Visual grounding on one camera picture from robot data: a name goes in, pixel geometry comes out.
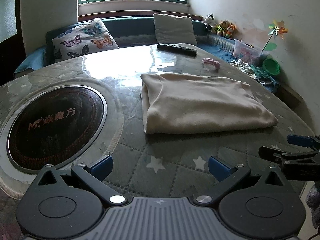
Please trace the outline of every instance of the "pink hair tie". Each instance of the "pink hair tie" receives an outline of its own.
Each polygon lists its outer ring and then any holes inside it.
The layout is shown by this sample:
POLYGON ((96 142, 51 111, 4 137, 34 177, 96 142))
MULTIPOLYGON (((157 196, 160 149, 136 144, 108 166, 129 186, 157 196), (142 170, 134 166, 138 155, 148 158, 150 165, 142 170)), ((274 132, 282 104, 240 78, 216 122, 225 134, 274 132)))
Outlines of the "pink hair tie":
POLYGON ((211 64, 213 65, 216 69, 220 69, 220 62, 212 59, 212 58, 204 58, 202 60, 203 63, 208 63, 208 64, 211 64))

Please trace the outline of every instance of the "metal bolt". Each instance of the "metal bolt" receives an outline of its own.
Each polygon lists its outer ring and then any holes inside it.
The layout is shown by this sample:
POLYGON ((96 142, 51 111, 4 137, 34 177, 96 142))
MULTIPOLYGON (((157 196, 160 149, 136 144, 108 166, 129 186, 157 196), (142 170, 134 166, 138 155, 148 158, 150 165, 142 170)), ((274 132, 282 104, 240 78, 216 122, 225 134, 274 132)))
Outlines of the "metal bolt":
POLYGON ((114 195, 114 196, 110 197, 109 200, 112 203, 119 204, 119 203, 122 203, 122 202, 125 201, 125 197, 124 196, 120 196, 120 195, 114 195))
POLYGON ((196 201, 198 201, 199 203, 202 203, 202 204, 207 204, 212 201, 212 197, 203 195, 203 196, 197 197, 196 201))

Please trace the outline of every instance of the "blue sofa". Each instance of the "blue sofa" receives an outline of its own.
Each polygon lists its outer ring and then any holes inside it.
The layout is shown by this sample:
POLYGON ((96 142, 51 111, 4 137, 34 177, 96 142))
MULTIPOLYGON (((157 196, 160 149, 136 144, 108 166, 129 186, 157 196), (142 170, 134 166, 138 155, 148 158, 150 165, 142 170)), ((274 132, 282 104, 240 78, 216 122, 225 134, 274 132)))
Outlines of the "blue sofa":
MULTIPOLYGON (((110 31, 119 48, 157 44, 153 16, 149 17, 115 17, 102 19, 104 25, 110 31)), ((21 63, 14 72, 15 78, 30 73, 31 71, 54 63, 52 39, 62 32, 78 26, 80 23, 59 28, 46 33, 46 45, 36 49, 21 63)), ((233 52, 234 41, 227 40, 217 35, 208 34, 204 29, 204 23, 192 20, 194 34, 198 47, 214 55, 217 50, 224 50, 227 57, 233 52)))

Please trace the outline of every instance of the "black circular cooktop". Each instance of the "black circular cooktop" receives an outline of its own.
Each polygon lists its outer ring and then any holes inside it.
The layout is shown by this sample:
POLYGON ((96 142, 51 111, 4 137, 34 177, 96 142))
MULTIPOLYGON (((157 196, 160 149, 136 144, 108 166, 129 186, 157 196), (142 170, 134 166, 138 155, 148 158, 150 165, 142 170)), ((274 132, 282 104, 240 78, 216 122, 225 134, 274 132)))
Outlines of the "black circular cooktop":
POLYGON ((11 127, 7 150, 12 164, 36 173, 83 153, 98 136, 107 112, 103 96, 85 86, 63 86, 33 99, 11 127))

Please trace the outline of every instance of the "green bowl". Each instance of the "green bowl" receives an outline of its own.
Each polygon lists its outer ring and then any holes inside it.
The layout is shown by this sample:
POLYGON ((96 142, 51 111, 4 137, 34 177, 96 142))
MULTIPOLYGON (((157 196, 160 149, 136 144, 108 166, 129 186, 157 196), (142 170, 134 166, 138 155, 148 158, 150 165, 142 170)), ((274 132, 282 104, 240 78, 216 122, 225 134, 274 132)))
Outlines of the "green bowl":
POLYGON ((278 62, 272 58, 266 58, 263 61, 262 67, 265 71, 267 71, 270 75, 276 76, 280 73, 280 65, 278 62))

